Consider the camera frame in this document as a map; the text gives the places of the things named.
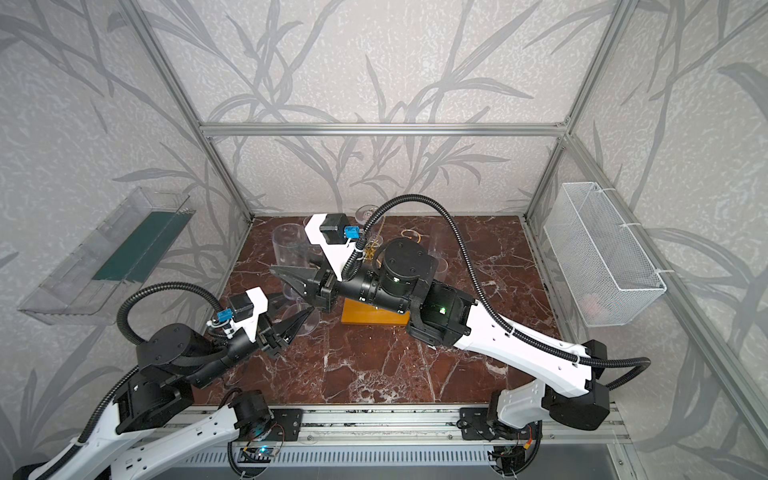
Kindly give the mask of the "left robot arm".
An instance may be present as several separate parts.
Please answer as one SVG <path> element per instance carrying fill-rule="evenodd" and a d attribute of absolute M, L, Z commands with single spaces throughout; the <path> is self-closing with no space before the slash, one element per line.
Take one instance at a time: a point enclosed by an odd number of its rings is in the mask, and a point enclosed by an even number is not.
<path fill-rule="evenodd" d="M 224 444 L 236 461 L 234 442 L 287 437 L 258 391 L 235 390 L 203 419 L 160 439 L 148 438 L 194 402 L 194 392 L 210 385 L 251 355 L 279 355 L 312 314 L 305 308 L 274 323 L 280 300 L 259 288 L 213 303 L 213 324 L 224 331 L 207 339 L 175 323 L 136 345 L 138 364 L 98 403 L 83 430 L 53 459 L 27 465 L 16 479 L 151 479 L 174 465 Z"/>

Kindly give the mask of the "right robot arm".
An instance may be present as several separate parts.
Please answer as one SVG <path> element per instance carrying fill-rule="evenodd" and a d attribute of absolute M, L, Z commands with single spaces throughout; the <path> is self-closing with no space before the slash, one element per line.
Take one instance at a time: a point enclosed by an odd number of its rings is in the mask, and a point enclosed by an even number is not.
<path fill-rule="evenodd" d="M 610 412 L 609 390 L 594 368 L 579 361 L 588 349 L 527 327 L 502 327 L 472 295 L 435 277 L 436 258 L 418 243 L 396 238 L 349 280 L 333 263 L 320 267 L 273 266 L 271 273 L 308 304 L 329 311 L 338 298 L 408 315 L 407 333 L 431 346 L 454 347 L 503 362 L 532 376 L 512 390 L 494 393 L 489 427 L 523 430 L 550 418 L 570 428 L 594 431 Z"/>

